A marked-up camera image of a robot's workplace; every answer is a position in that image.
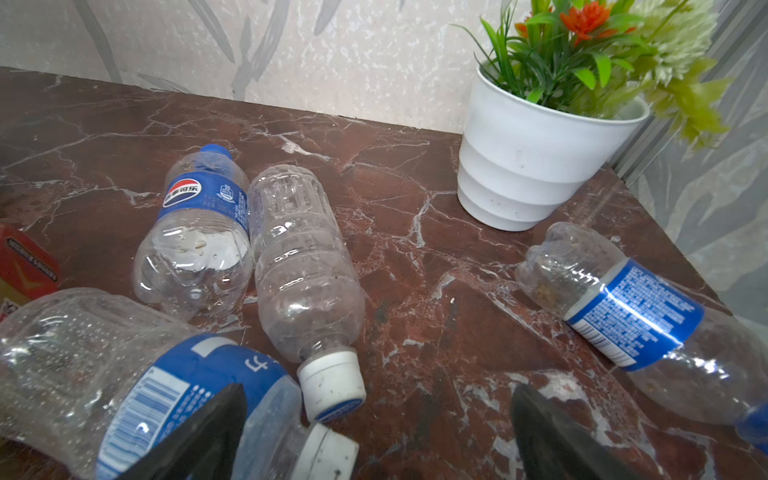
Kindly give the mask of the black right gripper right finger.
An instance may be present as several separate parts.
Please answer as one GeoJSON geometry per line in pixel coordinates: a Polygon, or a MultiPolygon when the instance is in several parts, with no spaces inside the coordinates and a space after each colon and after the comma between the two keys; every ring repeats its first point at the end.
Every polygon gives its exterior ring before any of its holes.
{"type": "Polygon", "coordinates": [[[529,385],[515,389],[511,421],[529,479],[637,479],[639,475],[529,385]]]}

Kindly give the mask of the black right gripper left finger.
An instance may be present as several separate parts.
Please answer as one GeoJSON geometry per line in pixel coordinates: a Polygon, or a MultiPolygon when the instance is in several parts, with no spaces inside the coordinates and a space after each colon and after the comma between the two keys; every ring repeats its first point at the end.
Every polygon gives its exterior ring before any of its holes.
{"type": "Polygon", "coordinates": [[[229,479],[246,413],[243,386],[226,386],[120,477],[229,479]]]}

